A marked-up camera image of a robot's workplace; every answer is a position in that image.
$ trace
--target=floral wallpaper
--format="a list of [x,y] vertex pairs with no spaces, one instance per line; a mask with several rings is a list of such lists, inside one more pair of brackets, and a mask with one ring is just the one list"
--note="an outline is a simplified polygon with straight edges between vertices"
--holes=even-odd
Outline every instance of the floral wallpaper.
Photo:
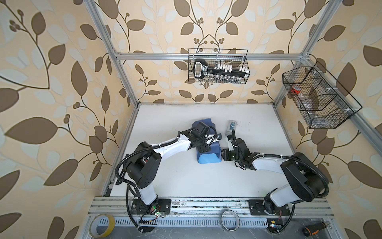
[[382,134],[382,2],[344,1],[311,58],[338,78],[363,106],[359,113]]
[[283,72],[291,61],[249,61],[246,84],[221,84],[188,79],[184,61],[126,60],[125,72],[138,101],[153,103],[265,103],[273,102]]
[[133,107],[84,4],[0,0],[0,25],[0,237],[75,238]]
[[[319,61],[363,106],[358,112],[382,133],[382,2],[344,0],[318,40]],[[285,96],[278,110],[297,151],[330,181],[328,201],[349,239],[382,238],[382,157],[348,120],[335,130],[310,130]]]
[[95,0],[114,47],[125,53],[181,48],[300,53],[325,0]]

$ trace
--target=white tape roll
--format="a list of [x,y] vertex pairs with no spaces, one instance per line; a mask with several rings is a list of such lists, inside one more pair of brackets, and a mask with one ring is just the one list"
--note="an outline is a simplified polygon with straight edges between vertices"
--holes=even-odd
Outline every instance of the white tape roll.
[[[224,223],[223,223],[223,216],[228,216],[229,214],[233,215],[233,216],[235,217],[235,219],[236,219],[236,227],[235,227],[234,229],[225,227],[225,225],[224,225]],[[224,229],[226,229],[226,230],[228,230],[228,231],[236,231],[236,230],[239,228],[239,226],[240,226],[240,218],[239,218],[239,216],[236,214],[236,212],[234,212],[234,211],[232,211],[232,210],[227,210],[227,211],[223,212],[223,214],[222,214],[222,217],[221,217],[221,223],[222,223],[222,227],[223,227]]]

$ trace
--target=blue bin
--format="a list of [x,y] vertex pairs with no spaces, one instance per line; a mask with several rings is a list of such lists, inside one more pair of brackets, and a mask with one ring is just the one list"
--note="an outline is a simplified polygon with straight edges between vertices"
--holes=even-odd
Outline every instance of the blue bin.
[[[199,122],[203,122],[208,126],[212,126],[216,128],[215,124],[212,123],[211,118],[195,121],[192,124],[192,127],[196,127]],[[214,134],[214,130],[210,129],[209,134]],[[211,151],[205,152],[205,153],[199,153],[199,151],[196,150],[196,159],[198,163],[207,164],[207,163],[218,163],[222,161],[222,153],[221,153],[222,149],[220,148],[219,141],[212,143],[210,147],[211,147]]]

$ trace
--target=black wire basket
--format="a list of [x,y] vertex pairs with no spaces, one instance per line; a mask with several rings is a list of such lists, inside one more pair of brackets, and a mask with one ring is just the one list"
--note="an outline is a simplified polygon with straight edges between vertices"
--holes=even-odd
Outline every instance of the black wire basket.
[[188,49],[188,79],[209,83],[245,84],[251,74],[248,50]]
[[[335,79],[336,86],[326,81],[324,73]],[[313,67],[298,67],[285,72],[282,77],[288,97],[295,102],[309,129],[335,129],[362,108],[319,62]],[[348,104],[350,101],[358,106],[352,107]]]

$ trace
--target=white work surface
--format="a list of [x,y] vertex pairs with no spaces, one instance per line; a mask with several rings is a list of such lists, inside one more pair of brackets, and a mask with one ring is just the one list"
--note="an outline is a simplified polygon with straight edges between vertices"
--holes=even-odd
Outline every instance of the white work surface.
[[[234,120],[236,137],[245,141],[250,152],[293,154],[271,105],[196,104],[142,105],[124,155],[134,152],[141,142],[155,144],[174,138],[178,130],[187,130],[205,118],[211,118],[223,135],[222,149],[228,148],[225,132]],[[264,197],[288,181],[275,172],[242,170],[233,161],[199,164],[193,148],[162,161],[152,183],[159,197]],[[125,197],[126,184],[114,185],[110,196]]]

